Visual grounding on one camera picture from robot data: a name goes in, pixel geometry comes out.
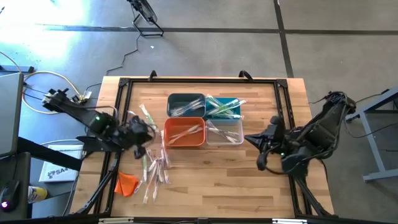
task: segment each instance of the orange cloth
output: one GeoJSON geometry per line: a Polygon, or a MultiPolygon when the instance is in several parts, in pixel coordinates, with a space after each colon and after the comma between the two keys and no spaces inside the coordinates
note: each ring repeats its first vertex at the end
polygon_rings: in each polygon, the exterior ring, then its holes
{"type": "Polygon", "coordinates": [[[136,177],[119,172],[119,180],[116,183],[114,192],[128,197],[134,193],[134,189],[137,185],[138,179],[136,177]]]}

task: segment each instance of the wooden table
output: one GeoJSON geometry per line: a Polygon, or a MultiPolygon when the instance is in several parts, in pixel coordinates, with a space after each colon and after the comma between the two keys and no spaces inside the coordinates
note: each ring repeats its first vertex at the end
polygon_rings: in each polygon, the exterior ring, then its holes
{"type": "MultiPolygon", "coordinates": [[[[119,78],[104,77],[98,106],[114,105],[119,78]]],[[[302,126],[311,119],[304,81],[301,78],[289,78],[287,81],[295,124],[302,126]]],[[[162,129],[167,119],[167,97],[171,93],[203,93],[247,100],[241,107],[244,134],[260,133],[267,127],[270,118],[277,115],[274,89],[267,84],[135,83],[129,109],[144,118],[139,108],[144,103],[162,129]]],[[[125,98],[126,93],[123,93],[121,111],[125,98]]],[[[159,149],[160,140],[157,139],[150,148],[159,149]]],[[[287,176],[258,171],[256,159],[259,152],[248,142],[244,141],[237,147],[203,145],[168,149],[168,152],[172,163],[169,169],[171,184],[160,186],[155,202],[151,190],[146,205],[142,204],[146,186],[142,186],[137,195],[128,198],[115,194],[113,217],[294,217],[287,176]]],[[[83,161],[71,212],[82,207],[97,187],[103,157],[103,153],[96,152],[83,161]]],[[[268,166],[280,169],[280,157],[270,155],[268,166]]],[[[119,171],[141,178],[142,162],[134,159],[132,151],[126,151],[122,155],[119,171]]],[[[316,160],[310,163],[307,184],[324,208],[333,213],[325,170],[316,160]]],[[[304,211],[300,190],[298,195],[300,208],[304,211]]],[[[108,190],[105,189],[102,207],[107,196],[108,190]]]]}

